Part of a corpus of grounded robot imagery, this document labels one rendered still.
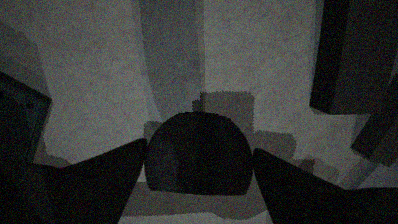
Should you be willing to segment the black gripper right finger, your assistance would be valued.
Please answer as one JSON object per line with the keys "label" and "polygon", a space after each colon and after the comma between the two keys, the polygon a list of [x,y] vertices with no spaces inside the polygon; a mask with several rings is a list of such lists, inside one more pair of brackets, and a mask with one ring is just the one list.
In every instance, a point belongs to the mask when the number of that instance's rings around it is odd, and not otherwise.
{"label": "black gripper right finger", "polygon": [[396,187],[346,190],[262,148],[254,148],[252,158],[273,224],[372,224],[398,215]]}

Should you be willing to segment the dark grey controller unit with green rocker switches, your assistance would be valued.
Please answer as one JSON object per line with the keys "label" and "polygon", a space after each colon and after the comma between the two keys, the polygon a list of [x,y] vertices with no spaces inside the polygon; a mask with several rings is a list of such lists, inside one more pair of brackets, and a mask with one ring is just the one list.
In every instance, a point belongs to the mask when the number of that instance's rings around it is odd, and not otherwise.
{"label": "dark grey controller unit with green rocker switches", "polygon": [[145,154],[150,191],[245,195],[253,176],[252,153],[243,132],[226,117],[195,111],[166,120]]}

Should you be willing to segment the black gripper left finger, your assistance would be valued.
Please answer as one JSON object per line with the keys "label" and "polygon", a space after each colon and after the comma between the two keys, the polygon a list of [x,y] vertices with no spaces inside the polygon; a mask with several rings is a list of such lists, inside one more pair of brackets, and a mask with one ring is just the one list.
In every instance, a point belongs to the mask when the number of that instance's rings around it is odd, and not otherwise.
{"label": "black gripper left finger", "polygon": [[147,139],[64,168],[0,158],[0,208],[44,224],[118,224],[145,160]]}

